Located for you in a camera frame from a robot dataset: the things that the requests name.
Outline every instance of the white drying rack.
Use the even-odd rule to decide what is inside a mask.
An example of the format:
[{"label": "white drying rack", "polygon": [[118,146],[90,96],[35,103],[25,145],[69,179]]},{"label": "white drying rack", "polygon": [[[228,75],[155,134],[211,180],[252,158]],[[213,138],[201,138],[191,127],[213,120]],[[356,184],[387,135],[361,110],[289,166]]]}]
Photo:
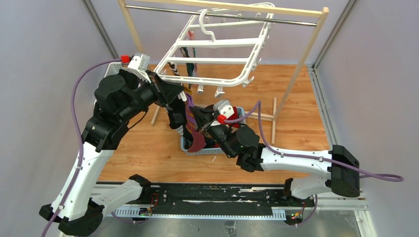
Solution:
[{"label": "white drying rack", "polygon": [[[255,3],[252,5],[257,6],[270,6],[274,7],[275,5],[269,2],[265,3]],[[269,38],[268,33],[273,23],[262,22],[262,21],[239,21],[239,22],[221,22],[221,23],[212,23],[205,24],[204,19],[205,15],[208,12],[212,13],[227,13],[232,12],[233,10],[213,8],[213,9],[204,9],[200,10],[200,16],[192,16],[185,28],[183,28],[177,40],[174,42],[172,47],[169,49],[167,54],[163,57],[160,63],[155,68],[157,74],[162,74],[163,67],[168,63],[199,63],[199,64],[243,64],[244,67],[240,75],[234,79],[219,79],[219,78],[201,78],[201,77],[182,77],[182,76],[161,76],[163,80],[176,82],[176,83],[186,83],[186,84],[197,84],[202,88],[202,85],[213,85],[218,86],[218,89],[215,93],[215,97],[219,97],[222,94],[222,87],[237,86],[243,84],[247,86],[252,80],[248,78],[251,71],[256,69],[257,63],[256,59],[260,53],[260,50],[263,48],[265,41]],[[273,13],[266,14],[266,18],[272,19]],[[215,34],[212,31],[207,29],[214,28],[225,28],[225,27],[246,27],[246,26],[255,26],[260,25],[261,30],[257,38],[246,38],[246,39],[216,39]],[[186,40],[187,33],[189,30],[201,29],[202,32],[206,35],[209,35],[211,39],[209,40]],[[173,55],[180,47],[194,47],[199,48],[221,48],[221,47],[243,47],[243,46],[252,46],[253,49],[250,55],[247,58],[184,58],[184,57],[174,57]]]},{"label": "white drying rack", "polygon": [[[188,24],[183,29],[182,33],[170,48],[169,52],[164,56],[162,61],[158,64],[155,71],[161,75],[163,80],[177,82],[177,83],[188,83],[188,84],[197,84],[198,91],[202,90],[204,85],[213,85],[218,86],[215,96],[220,96],[224,94],[222,91],[223,86],[237,86],[243,84],[243,86],[248,85],[252,78],[248,78],[251,70],[254,70],[257,66],[256,58],[263,47],[263,44],[266,39],[268,39],[268,32],[272,23],[282,23],[282,24],[291,24],[291,25],[301,25],[301,26],[310,26],[314,27],[314,30],[311,33],[310,39],[302,56],[300,57],[298,64],[294,70],[293,75],[291,76],[290,82],[285,90],[284,95],[282,96],[279,105],[277,106],[277,98],[274,97],[273,100],[273,114],[261,114],[261,119],[263,121],[272,122],[272,131],[271,131],[271,143],[275,142],[275,128],[276,120],[279,117],[279,113],[282,110],[285,101],[287,100],[288,95],[295,84],[295,81],[298,77],[299,72],[304,66],[305,60],[307,59],[308,54],[310,53],[311,48],[329,14],[329,9],[323,7],[322,11],[313,11],[313,10],[302,10],[302,9],[292,9],[292,8],[283,8],[275,7],[271,3],[256,3],[256,4],[240,4],[240,3],[228,3],[228,2],[216,2],[216,1],[207,1],[207,0],[129,0],[129,1],[145,1],[145,2],[155,2],[155,3],[168,3],[168,4],[179,4],[179,5],[189,5],[189,6],[200,6],[205,8],[200,12],[191,12],[183,10],[173,10],[173,9],[162,9],[162,8],[153,8],[153,7],[143,7],[126,4],[126,0],[117,0],[121,8],[122,14],[128,26],[128,29],[131,33],[132,39],[135,43],[138,52],[144,52],[143,46],[138,35],[137,30],[135,29],[134,22],[131,18],[131,14],[128,9],[143,9],[143,10],[153,10],[153,11],[163,11],[163,12],[172,12],[172,13],[183,13],[191,15],[199,15],[200,22],[194,24],[197,16],[191,17]],[[227,15],[223,14],[229,11],[251,11],[256,12],[256,17],[260,17],[260,13],[267,13],[266,18],[256,18],[256,17],[243,17],[240,14],[237,15]],[[305,16],[305,17],[315,17],[317,19],[316,23],[306,23],[306,22],[297,22],[297,21],[284,21],[272,19],[273,14],[282,14],[282,15],[293,15],[293,16]],[[203,20],[205,16],[215,16],[215,17],[225,17],[225,18],[237,18],[242,20],[247,20],[243,22],[233,22],[233,23],[215,23],[215,24],[204,24]],[[250,25],[262,25],[262,30],[258,38],[250,39],[216,39],[215,35],[208,31],[210,28],[221,28],[221,27],[239,27],[239,26],[250,26]],[[184,40],[188,29],[201,29],[205,34],[211,37],[211,40]],[[253,51],[248,58],[178,58],[174,57],[174,52],[179,47],[241,47],[241,46],[253,46]],[[166,76],[163,75],[164,71],[163,66],[167,62],[184,62],[184,63],[210,63],[210,64],[244,64],[242,73],[235,79],[214,79],[214,78],[199,78],[199,77],[179,77],[179,76]],[[156,122],[157,115],[159,113],[160,107],[157,107],[151,123],[154,125]],[[253,113],[248,118],[257,119],[257,113]]]}]

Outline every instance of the metal floor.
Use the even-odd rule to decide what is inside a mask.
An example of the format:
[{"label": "metal floor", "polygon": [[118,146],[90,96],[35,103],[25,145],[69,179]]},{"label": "metal floor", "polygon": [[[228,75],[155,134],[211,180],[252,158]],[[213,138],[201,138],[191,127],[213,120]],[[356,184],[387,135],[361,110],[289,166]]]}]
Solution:
[{"label": "metal floor", "polygon": [[360,237],[353,211],[320,211],[292,228],[282,221],[150,219],[141,225],[104,219],[94,237]]}]

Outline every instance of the hanging rack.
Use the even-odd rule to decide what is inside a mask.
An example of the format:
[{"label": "hanging rack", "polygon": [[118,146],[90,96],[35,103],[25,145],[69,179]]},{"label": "hanging rack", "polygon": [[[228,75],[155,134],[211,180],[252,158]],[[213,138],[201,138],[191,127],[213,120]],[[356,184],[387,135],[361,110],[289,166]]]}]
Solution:
[{"label": "hanging rack", "polygon": [[[173,9],[164,9],[164,8],[134,6],[134,5],[127,5],[126,0],[117,0],[117,1],[118,1],[118,4],[119,4],[120,8],[121,8],[124,19],[127,23],[128,29],[131,33],[132,39],[135,43],[135,46],[137,47],[138,52],[144,52],[144,50],[143,50],[143,46],[141,44],[141,40],[139,38],[138,32],[135,29],[134,22],[131,18],[131,14],[128,11],[128,9],[143,9],[143,10],[173,12],[173,13],[183,13],[183,14],[195,15],[191,18],[194,18],[194,17],[196,18],[197,15],[200,15],[202,13],[202,12],[182,11],[182,10],[173,10]],[[312,48],[312,46],[313,46],[321,28],[322,28],[322,26],[323,26],[323,24],[324,24],[324,22],[327,18],[327,15],[329,14],[329,9],[327,7],[323,7],[322,11],[312,11],[312,10],[301,10],[301,9],[275,7],[271,3],[239,4],[239,3],[215,2],[215,1],[205,1],[205,0],[132,0],[132,1],[145,1],[145,2],[155,2],[155,3],[170,3],[170,4],[179,4],[179,5],[200,6],[200,7],[205,7],[205,8],[213,8],[213,10],[215,10],[215,11],[217,11],[217,10],[252,11],[252,12],[257,12],[256,16],[260,16],[260,13],[268,13],[268,14],[272,14],[272,15],[273,14],[282,14],[282,15],[294,15],[294,16],[308,16],[308,17],[315,17],[315,18],[318,19],[316,23],[307,23],[307,22],[277,20],[277,19],[272,19],[272,17],[266,17],[266,18],[255,17],[256,19],[253,19],[253,17],[249,18],[249,17],[245,17],[245,16],[241,16],[241,15],[219,14],[220,12],[206,13],[206,16],[223,18],[222,23],[205,24],[204,27],[206,27],[206,28],[217,27],[217,25],[224,24],[225,23],[225,18],[236,18],[238,20],[245,20],[245,21],[230,23],[231,26],[233,26],[233,27],[240,26],[240,25],[245,25],[245,24],[250,25],[250,23],[251,24],[257,24],[257,23],[260,23],[260,22],[264,22],[264,24],[279,23],[279,24],[291,24],[291,25],[301,25],[301,26],[314,27],[314,30],[311,33],[311,37],[308,41],[308,44],[307,44],[302,56],[300,57],[300,59],[298,61],[298,64],[297,64],[297,66],[294,70],[293,75],[291,76],[291,80],[290,80],[290,82],[287,86],[287,89],[285,90],[284,95],[282,96],[282,99],[281,99],[279,105],[277,106],[276,98],[274,98],[274,103],[273,104],[274,104],[274,107],[276,107],[276,109],[273,109],[273,114],[272,115],[268,115],[268,114],[262,114],[261,115],[262,120],[273,122],[272,133],[271,133],[272,134],[271,143],[273,144],[274,141],[275,141],[275,121],[278,119],[280,111],[282,110],[282,108],[285,104],[285,101],[286,101],[288,95],[290,94],[293,85],[295,84],[295,81],[298,77],[298,74],[301,71],[302,67],[304,66],[305,60],[307,59],[307,56],[310,53],[310,50],[311,50],[311,48]],[[195,29],[200,28],[200,25],[191,26],[191,29],[193,29],[193,28],[195,28]],[[253,39],[253,41],[248,40],[247,42],[243,42],[241,44],[255,43],[255,41],[256,40],[254,40],[254,39]],[[188,42],[187,44],[184,44],[184,46],[195,46],[196,47],[197,44],[201,43],[201,42],[198,42],[198,43],[190,44],[190,42]],[[165,58],[171,58],[171,59],[176,60],[177,62],[187,62],[187,60],[193,60],[193,62],[199,62],[200,61],[199,63],[204,63],[205,62],[205,59],[203,59],[203,58],[198,59],[198,61],[197,61],[196,58],[193,58],[193,59],[179,59],[179,58],[171,57],[171,55],[168,56],[169,53],[173,50],[172,48],[169,50],[169,52],[165,56]],[[244,63],[242,60],[240,60],[240,62],[235,62],[233,60],[237,60],[237,59],[232,59],[229,63],[231,63],[231,62]],[[254,69],[256,65],[257,65],[257,63],[255,64],[253,62],[251,64],[251,68]],[[250,83],[250,81],[253,78],[248,79],[247,76],[242,77],[243,81],[240,82],[240,83],[243,83],[244,85],[245,84],[247,85],[248,83]],[[170,77],[166,77],[166,78],[163,78],[163,79],[168,80],[168,81],[173,80],[173,78],[170,78]],[[200,90],[203,90],[203,84],[201,84],[201,83],[194,83],[194,84],[198,84]],[[217,91],[221,92],[222,88],[218,87]],[[156,121],[156,118],[157,118],[157,115],[158,115],[158,112],[159,112],[158,109],[154,113],[154,116],[153,116],[153,119],[152,119],[152,124],[154,124],[155,121]],[[257,113],[253,113],[249,118],[257,119],[258,118]]]}]

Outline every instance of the black cable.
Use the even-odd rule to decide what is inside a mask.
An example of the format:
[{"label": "black cable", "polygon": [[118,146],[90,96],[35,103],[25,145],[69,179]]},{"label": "black cable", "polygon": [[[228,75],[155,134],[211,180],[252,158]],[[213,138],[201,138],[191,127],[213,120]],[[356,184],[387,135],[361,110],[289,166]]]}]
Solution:
[{"label": "black cable", "polygon": [[144,113],[143,117],[140,118],[140,120],[138,120],[136,123],[134,123],[134,125],[132,125],[131,127],[128,128],[128,130],[131,130],[131,128],[135,127],[139,122],[141,122],[145,116],[147,115],[148,110]]}]

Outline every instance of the metal rod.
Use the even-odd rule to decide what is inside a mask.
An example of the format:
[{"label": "metal rod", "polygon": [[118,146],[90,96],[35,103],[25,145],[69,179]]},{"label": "metal rod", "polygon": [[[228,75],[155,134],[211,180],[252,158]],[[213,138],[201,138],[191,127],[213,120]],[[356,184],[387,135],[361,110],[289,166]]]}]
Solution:
[{"label": "metal rod", "polygon": [[[125,5],[125,8],[148,10],[148,11],[162,11],[162,12],[171,12],[171,13],[182,13],[182,14],[188,14],[188,15],[200,15],[201,14],[200,12],[196,12],[196,11],[183,11],[183,10],[173,10],[173,9],[166,9],[166,8],[155,8],[155,7],[133,6],[133,5]],[[207,13],[206,16],[222,17],[222,18],[234,18],[234,19],[241,19],[241,20],[248,20],[248,21],[263,21],[263,22],[280,23],[280,24],[288,24],[288,25],[313,26],[313,27],[317,26],[316,23],[309,23],[309,22],[284,21],[284,20],[276,20],[276,19],[269,19],[269,18],[236,16],[236,15],[229,15],[229,14]]]}]

